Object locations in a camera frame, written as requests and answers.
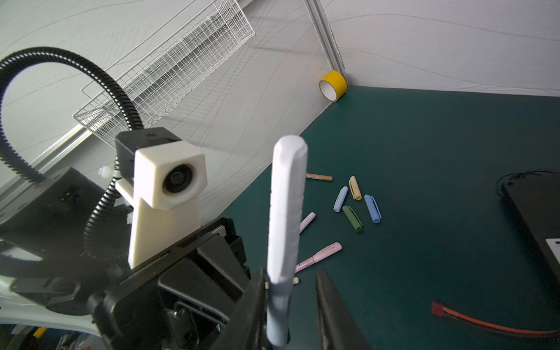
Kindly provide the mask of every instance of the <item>white label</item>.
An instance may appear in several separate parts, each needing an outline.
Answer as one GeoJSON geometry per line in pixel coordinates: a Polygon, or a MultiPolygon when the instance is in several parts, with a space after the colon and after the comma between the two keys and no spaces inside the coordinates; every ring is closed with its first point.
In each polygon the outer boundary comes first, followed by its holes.
{"type": "Polygon", "coordinates": [[[548,238],[547,243],[554,257],[558,260],[558,264],[560,264],[560,238],[548,238]]]}

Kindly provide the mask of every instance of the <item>blue pen cap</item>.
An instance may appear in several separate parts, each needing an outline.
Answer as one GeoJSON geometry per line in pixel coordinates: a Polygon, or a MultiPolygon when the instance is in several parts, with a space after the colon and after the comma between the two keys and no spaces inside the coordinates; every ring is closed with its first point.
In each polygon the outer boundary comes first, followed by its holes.
{"type": "Polygon", "coordinates": [[[342,208],[342,204],[344,204],[344,200],[346,199],[347,194],[348,194],[348,187],[344,186],[338,193],[337,201],[334,202],[333,210],[336,211],[337,213],[340,212],[340,208],[342,208]]]}
{"type": "Polygon", "coordinates": [[[370,211],[371,221],[373,221],[374,223],[380,222],[381,221],[381,213],[379,212],[379,207],[377,206],[377,203],[375,202],[375,198],[373,198],[369,194],[366,194],[365,196],[363,196],[363,198],[366,201],[367,210],[370,211]]]}

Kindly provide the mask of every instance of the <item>metal mesh shelf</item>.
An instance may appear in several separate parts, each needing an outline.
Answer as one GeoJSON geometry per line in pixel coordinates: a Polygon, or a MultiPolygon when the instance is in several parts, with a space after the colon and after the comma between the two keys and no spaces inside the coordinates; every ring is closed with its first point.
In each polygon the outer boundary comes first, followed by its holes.
{"type": "MultiPolygon", "coordinates": [[[[211,0],[116,81],[133,101],[144,126],[150,127],[254,35],[235,0],[211,0]]],[[[116,135],[127,129],[105,91],[93,97],[74,118],[113,147],[116,135]]]]}

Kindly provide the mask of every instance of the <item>tape roll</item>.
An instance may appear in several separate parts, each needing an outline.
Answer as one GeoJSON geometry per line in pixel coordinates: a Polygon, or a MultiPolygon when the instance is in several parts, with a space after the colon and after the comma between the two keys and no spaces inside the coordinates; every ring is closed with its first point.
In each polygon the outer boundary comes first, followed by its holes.
{"type": "Polygon", "coordinates": [[[319,88],[325,97],[331,101],[337,101],[348,89],[346,80],[337,71],[330,71],[323,80],[319,82],[319,88]]]}

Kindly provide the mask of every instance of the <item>pink pen cap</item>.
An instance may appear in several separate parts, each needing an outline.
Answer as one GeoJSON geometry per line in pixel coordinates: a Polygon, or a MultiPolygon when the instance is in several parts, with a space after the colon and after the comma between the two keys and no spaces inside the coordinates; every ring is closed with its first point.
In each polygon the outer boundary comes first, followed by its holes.
{"type": "Polygon", "coordinates": [[[299,263],[296,266],[296,272],[299,272],[315,263],[318,263],[319,261],[325,259],[328,256],[333,255],[334,253],[340,251],[342,249],[342,246],[340,245],[339,242],[335,242],[332,243],[331,245],[329,245],[326,248],[323,248],[321,250],[319,250],[317,252],[317,254],[313,255],[312,257],[310,257],[309,259],[307,259],[306,261],[299,263]]]}

